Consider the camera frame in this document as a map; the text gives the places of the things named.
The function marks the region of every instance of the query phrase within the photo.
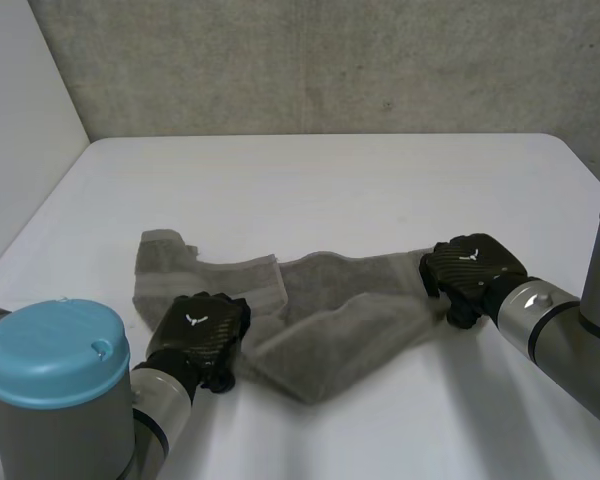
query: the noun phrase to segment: gray concrete wall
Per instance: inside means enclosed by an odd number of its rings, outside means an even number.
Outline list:
[[[600,179],[600,0],[29,0],[92,140],[546,132]]]

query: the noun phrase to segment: gray towel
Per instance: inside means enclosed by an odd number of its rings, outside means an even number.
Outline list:
[[[243,297],[251,329],[236,373],[306,404],[326,401],[405,348],[450,331],[446,299],[430,299],[425,251],[351,259],[317,252],[278,264],[273,255],[212,265],[172,230],[145,232],[133,302],[155,328],[173,298],[199,291]]]

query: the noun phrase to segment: white table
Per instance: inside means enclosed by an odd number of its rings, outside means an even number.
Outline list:
[[[201,259],[348,256],[474,232],[580,293],[600,184],[546,135],[135,138],[91,145],[0,260],[0,306],[90,298],[123,317],[143,230]],[[406,352],[315,410],[257,387],[198,395],[161,475],[179,479],[600,480],[600,424],[495,327]]]

